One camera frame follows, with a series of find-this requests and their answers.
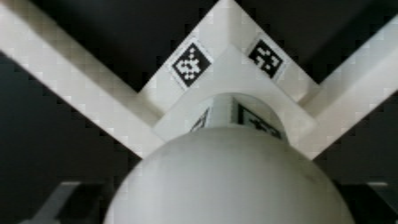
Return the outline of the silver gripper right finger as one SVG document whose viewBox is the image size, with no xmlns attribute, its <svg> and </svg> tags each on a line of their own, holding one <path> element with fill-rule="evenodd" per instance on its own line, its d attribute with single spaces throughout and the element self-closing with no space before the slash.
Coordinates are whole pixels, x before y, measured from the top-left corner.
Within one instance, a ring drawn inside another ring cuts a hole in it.
<svg viewBox="0 0 398 224">
<path fill-rule="evenodd" d="M 386 186 L 337 185 L 356 224 L 398 224 L 398 195 Z"/>
</svg>

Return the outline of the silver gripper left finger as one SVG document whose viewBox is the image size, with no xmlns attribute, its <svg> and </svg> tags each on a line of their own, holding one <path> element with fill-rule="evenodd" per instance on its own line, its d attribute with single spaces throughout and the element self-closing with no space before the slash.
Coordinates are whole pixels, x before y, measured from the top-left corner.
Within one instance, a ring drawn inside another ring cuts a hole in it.
<svg viewBox="0 0 398 224">
<path fill-rule="evenodd" d="M 67 181 L 45 204 L 20 224 L 104 224 L 113 199 L 106 182 Z"/>
</svg>

